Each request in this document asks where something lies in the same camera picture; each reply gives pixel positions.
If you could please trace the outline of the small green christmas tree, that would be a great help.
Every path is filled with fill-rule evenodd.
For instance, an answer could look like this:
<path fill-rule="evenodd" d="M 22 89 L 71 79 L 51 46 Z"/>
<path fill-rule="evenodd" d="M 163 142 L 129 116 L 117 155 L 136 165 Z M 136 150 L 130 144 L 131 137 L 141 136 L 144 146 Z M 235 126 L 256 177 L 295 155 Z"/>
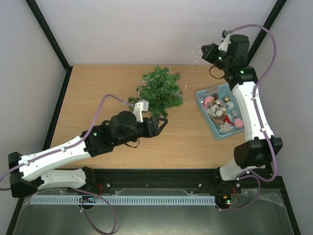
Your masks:
<path fill-rule="evenodd" d="M 137 96 L 130 96 L 128 98 L 128 102 L 135 104 L 136 102 L 138 102 L 138 93 Z M 179 108 L 180 106 L 183 105 L 183 96 L 179 96 L 179 97 L 165 97 L 165 96 L 161 96 L 159 95 L 159 100 L 148 100 L 149 101 L 149 109 L 148 111 L 156 117 L 164 117 L 167 118 L 168 117 L 168 109 L 171 108 Z"/>

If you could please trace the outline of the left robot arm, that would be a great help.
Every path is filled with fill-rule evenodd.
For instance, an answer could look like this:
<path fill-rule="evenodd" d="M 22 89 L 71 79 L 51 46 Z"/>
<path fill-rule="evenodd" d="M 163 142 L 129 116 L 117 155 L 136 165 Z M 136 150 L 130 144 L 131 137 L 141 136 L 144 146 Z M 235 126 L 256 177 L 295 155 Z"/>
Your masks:
<path fill-rule="evenodd" d="M 59 146 L 30 155 L 10 153 L 11 194 L 21 198 L 47 188 L 90 190 L 96 184 L 91 168 L 60 170 L 59 167 L 112 152 L 116 146 L 138 142 L 139 138 L 156 137 L 167 123 L 166 118 L 160 117 L 138 121 L 132 112 L 122 111 Z"/>

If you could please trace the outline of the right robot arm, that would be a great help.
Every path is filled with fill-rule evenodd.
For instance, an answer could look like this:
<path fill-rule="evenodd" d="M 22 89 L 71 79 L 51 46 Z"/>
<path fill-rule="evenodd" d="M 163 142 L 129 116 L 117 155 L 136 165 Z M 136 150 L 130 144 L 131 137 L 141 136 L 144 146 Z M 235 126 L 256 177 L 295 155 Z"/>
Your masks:
<path fill-rule="evenodd" d="M 214 188 L 220 192 L 230 187 L 230 181 L 244 175 L 256 176 L 254 170 L 268 164 L 273 165 L 272 177 L 257 178 L 272 181 L 277 174 L 275 157 L 283 146 L 282 139 L 274 136 L 265 117 L 258 92 L 259 80 L 255 69 L 247 62 L 248 49 L 248 37 L 238 34 L 228 34 L 221 45 L 201 47 L 203 60 L 224 72 L 224 79 L 239 105 L 245 129 L 245 142 L 235 147 L 233 159 L 219 167 L 218 177 L 213 180 Z"/>

